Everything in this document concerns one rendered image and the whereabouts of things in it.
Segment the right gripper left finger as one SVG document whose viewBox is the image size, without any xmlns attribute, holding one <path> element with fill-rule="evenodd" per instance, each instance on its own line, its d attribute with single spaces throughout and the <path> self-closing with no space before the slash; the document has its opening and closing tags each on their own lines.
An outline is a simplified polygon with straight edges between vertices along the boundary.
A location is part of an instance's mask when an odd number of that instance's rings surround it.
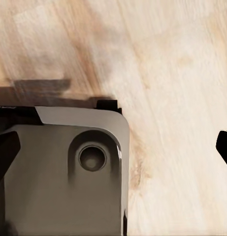
<svg viewBox="0 0 227 236">
<path fill-rule="evenodd" d="M 16 131 L 0 135 L 0 182 L 21 149 Z"/>
</svg>

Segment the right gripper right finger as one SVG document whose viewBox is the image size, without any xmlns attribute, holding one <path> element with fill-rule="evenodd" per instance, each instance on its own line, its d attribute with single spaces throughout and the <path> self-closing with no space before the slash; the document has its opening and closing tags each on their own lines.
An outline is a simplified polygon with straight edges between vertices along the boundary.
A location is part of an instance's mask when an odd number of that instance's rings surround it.
<svg viewBox="0 0 227 236">
<path fill-rule="evenodd" d="M 220 131 L 216 143 L 216 149 L 220 153 L 221 157 L 227 163 L 227 132 Z"/>
</svg>

